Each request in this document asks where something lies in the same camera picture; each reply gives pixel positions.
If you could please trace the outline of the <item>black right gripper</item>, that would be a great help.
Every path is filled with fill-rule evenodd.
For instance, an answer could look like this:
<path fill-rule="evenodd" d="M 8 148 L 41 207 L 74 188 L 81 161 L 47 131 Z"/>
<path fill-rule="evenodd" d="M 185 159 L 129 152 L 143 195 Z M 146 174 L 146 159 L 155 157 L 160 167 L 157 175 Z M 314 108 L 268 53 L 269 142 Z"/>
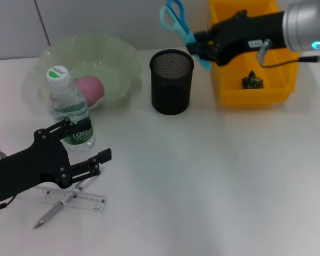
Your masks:
<path fill-rule="evenodd" d="M 228 64 L 234 57 L 259 50 L 259 42 L 271 41 L 272 49 L 285 48 L 283 37 L 283 12 L 248 17 L 245 10 L 237 12 L 231 18 L 216 23 L 212 30 L 194 33 L 198 43 L 191 44 L 190 53 L 202 60 L 215 62 L 218 66 Z"/>

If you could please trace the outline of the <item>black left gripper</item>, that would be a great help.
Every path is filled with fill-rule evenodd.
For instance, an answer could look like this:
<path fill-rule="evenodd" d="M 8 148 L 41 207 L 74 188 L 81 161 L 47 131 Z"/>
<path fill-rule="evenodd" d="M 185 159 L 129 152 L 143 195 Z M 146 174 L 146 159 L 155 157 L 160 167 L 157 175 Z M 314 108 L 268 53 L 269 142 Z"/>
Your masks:
<path fill-rule="evenodd" d="M 27 149 L 0 160 L 0 201 L 13 197 L 44 182 L 65 189 L 71 184 L 98 176 L 100 165 L 112 159 L 111 149 L 74 165 L 61 139 L 92 128 L 91 120 L 77 122 L 65 118 L 46 130 L 34 133 L 34 142 Z"/>

